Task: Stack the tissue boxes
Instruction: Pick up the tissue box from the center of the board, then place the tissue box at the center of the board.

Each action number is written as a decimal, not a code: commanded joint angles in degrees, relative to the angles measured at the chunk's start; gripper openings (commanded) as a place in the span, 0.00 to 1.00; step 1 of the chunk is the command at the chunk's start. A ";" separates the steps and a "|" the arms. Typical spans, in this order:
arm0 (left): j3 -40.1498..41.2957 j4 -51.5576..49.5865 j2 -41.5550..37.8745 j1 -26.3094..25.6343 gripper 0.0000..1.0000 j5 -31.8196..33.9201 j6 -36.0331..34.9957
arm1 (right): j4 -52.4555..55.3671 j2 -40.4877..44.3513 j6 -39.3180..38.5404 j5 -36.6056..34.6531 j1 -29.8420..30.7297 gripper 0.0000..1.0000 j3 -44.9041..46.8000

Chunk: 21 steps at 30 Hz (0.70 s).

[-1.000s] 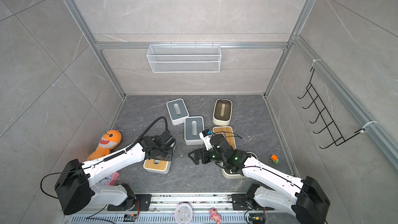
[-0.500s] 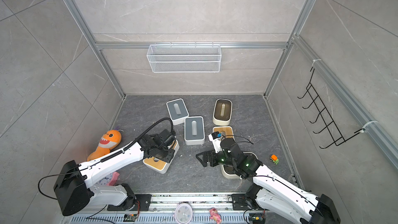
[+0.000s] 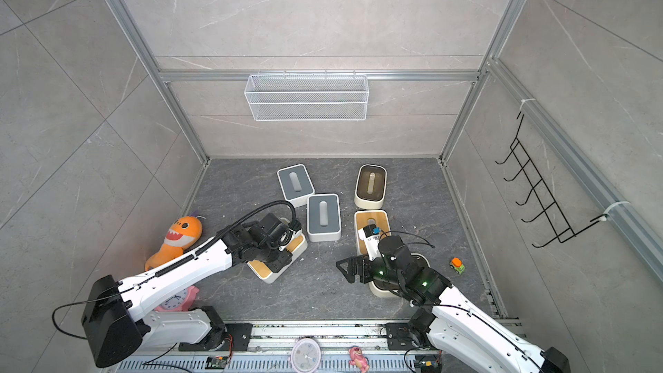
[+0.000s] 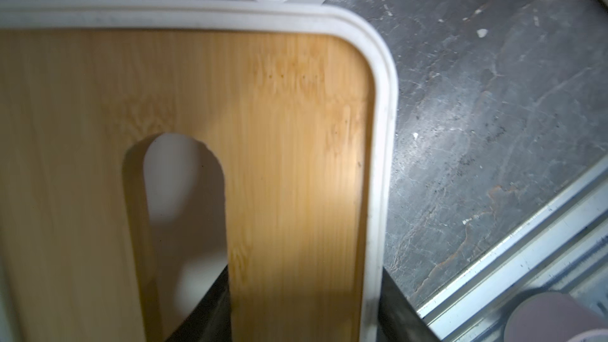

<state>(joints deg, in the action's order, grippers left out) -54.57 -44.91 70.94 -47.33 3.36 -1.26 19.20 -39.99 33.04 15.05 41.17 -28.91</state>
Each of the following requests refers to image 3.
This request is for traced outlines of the bamboo lid tissue box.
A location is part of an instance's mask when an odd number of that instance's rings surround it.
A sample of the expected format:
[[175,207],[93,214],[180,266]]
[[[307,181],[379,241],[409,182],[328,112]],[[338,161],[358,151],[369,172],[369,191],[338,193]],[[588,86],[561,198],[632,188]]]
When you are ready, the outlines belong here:
[[269,262],[253,260],[247,263],[260,280],[267,284],[274,283],[307,249],[308,242],[301,222],[295,224],[295,230],[289,243],[279,247],[274,259],[270,258]]
[[367,226],[369,223],[376,224],[382,231],[382,236],[387,236],[390,232],[390,222],[388,221],[388,215],[384,210],[374,210],[374,211],[358,211],[354,215],[354,223],[356,230],[356,246],[357,253],[359,255],[365,255],[364,242],[359,239],[358,232]]

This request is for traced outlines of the grey lid tissue box front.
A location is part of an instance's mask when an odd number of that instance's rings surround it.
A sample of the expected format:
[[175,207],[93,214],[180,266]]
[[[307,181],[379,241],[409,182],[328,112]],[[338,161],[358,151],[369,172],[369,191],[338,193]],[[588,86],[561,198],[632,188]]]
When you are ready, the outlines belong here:
[[312,243],[341,238],[339,198],[336,193],[314,194],[307,200],[307,234]]

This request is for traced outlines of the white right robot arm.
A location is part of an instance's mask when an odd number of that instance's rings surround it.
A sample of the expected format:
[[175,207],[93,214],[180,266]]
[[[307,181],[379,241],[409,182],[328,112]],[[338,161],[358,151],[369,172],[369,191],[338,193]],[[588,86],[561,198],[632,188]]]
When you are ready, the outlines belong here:
[[336,266],[349,283],[378,281],[417,311],[409,334],[420,348],[435,348],[478,372],[569,372],[554,347],[543,350],[512,333],[469,301],[452,282],[415,257],[399,236],[377,239],[376,252]]

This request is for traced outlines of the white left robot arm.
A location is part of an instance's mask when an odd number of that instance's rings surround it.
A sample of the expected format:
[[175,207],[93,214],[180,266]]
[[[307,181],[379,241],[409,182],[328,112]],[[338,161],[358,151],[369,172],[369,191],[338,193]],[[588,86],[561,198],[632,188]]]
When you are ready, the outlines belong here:
[[276,272],[293,261],[287,245],[301,233],[301,222],[289,222],[269,213],[247,224],[227,226],[198,248],[142,274],[115,280],[105,276],[93,284],[81,317],[96,367],[106,368],[127,359],[155,331],[143,319],[162,302],[208,276],[251,261],[264,262]]

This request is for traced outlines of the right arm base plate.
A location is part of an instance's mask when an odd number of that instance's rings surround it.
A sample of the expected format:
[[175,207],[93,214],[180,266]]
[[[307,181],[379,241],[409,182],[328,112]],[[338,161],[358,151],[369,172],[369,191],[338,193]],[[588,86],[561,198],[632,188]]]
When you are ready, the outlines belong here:
[[432,351],[434,349],[427,337],[428,326],[412,321],[408,323],[391,322],[386,323],[382,330],[391,351]]

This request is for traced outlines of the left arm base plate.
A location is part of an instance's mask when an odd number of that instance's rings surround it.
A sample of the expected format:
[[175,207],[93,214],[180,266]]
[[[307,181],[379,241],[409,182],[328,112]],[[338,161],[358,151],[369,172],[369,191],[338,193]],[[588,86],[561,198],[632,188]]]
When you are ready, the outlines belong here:
[[246,352],[249,347],[253,325],[251,323],[231,323],[214,326],[199,343],[180,343],[180,352]]

